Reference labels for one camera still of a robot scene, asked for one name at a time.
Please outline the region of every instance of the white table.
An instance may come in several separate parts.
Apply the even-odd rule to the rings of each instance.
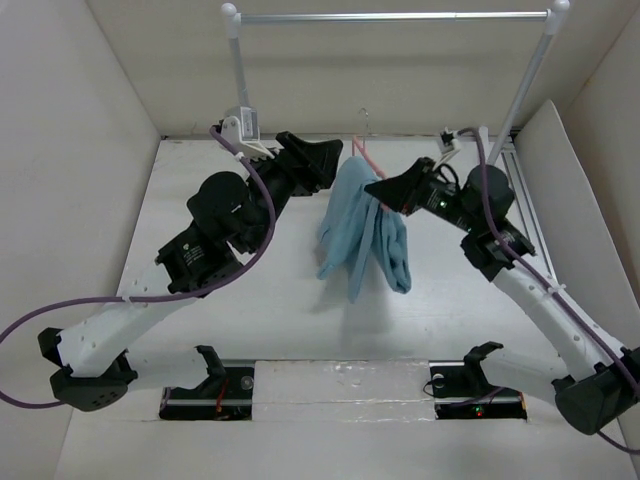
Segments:
[[[452,161],[463,179],[477,163],[475,144],[464,146]],[[370,139],[367,147],[389,175],[438,152],[433,139],[417,137]],[[349,153],[347,143],[343,159]],[[511,154],[507,157],[510,177],[519,179]],[[212,141],[161,143],[123,284],[187,227],[186,200],[220,170],[242,168]],[[526,187],[516,183],[519,198],[510,219],[535,236]],[[136,346],[210,344],[223,359],[353,362],[460,359],[474,345],[495,340],[523,353],[554,354],[522,311],[469,265],[459,247],[463,232],[423,212],[406,219],[411,292],[391,292],[371,261],[357,303],[349,304],[343,272],[327,281],[315,277],[320,262],[315,230],[328,198],[322,192],[292,199],[251,273],[172,315]],[[533,241],[544,249],[541,239]],[[270,409],[265,413],[258,406],[262,413],[242,424],[157,420],[157,391],[129,394],[93,414],[74,412],[57,478],[636,478],[627,455],[573,431],[553,407],[535,399],[529,400],[528,423],[433,421],[433,404],[418,388],[426,367],[398,361],[413,365],[415,378],[400,382],[397,363],[376,363],[379,375],[358,395],[349,393],[345,403],[409,404],[399,416],[387,412],[357,421],[364,418],[357,408],[339,416],[287,416],[269,403],[287,402],[264,391],[260,400]],[[270,365],[260,364],[258,373]],[[279,380],[303,378],[287,368],[278,375]],[[345,391],[336,387],[335,395]],[[381,391],[388,396],[382,398]],[[620,439],[617,424],[607,431]]]

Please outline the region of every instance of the horizontal bar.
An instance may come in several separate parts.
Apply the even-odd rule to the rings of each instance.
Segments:
[[[425,13],[327,13],[289,15],[240,14],[241,25],[287,25],[292,23],[383,23],[383,22],[544,22],[544,12],[425,12]]]

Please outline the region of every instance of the white floor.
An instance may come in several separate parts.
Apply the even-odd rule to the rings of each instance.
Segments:
[[[390,175],[437,152],[433,140],[420,138],[370,140],[368,149]],[[476,162],[475,145],[465,143],[452,166],[466,178]],[[212,141],[162,142],[123,282],[186,228],[186,200],[220,170],[241,167]],[[412,291],[391,292],[371,262],[350,305],[342,272],[326,282],[315,277],[315,229],[328,198],[323,192],[292,199],[251,273],[174,314],[137,347],[210,344],[228,359],[459,359],[495,340],[523,353],[554,354],[518,307],[468,264],[459,247],[463,232],[423,212],[406,220]],[[379,382],[396,398],[392,375],[381,371]],[[627,455],[573,431],[548,405],[530,400],[529,423],[435,422],[420,382],[411,395],[425,414],[412,422],[163,422],[159,392],[132,393],[94,414],[74,412],[57,478],[636,478]],[[617,424],[608,431],[620,438]]]

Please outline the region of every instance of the white wall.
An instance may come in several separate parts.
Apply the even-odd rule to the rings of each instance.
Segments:
[[[158,134],[83,0],[0,0],[0,327],[43,304],[115,291]],[[51,401],[36,335],[0,348],[0,389]],[[0,404],[0,477],[53,478],[69,408]]]
[[[640,10],[564,116],[625,271],[640,300]],[[616,318],[616,322],[637,322]],[[629,446],[640,448],[640,411],[621,420]],[[634,457],[640,472],[640,459]]]
[[[224,0],[88,0],[155,125],[205,133],[236,102],[219,9]],[[572,0],[573,11],[525,105],[562,111],[638,0]],[[237,0],[245,13],[544,10],[551,0]],[[264,132],[433,133],[502,122],[539,23],[249,27],[242,32],[250,99]]]

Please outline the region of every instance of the screw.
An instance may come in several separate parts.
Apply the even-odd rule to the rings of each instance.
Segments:
[[[433,385],[433,388],[444,387],[444,375],[442,375],[441,373],[436,373],[433,377],[431,377],[431,385]]]
[[[243,390],[251,390],[253,388],[253,377],[246,376],[240,379],[240,387]]]

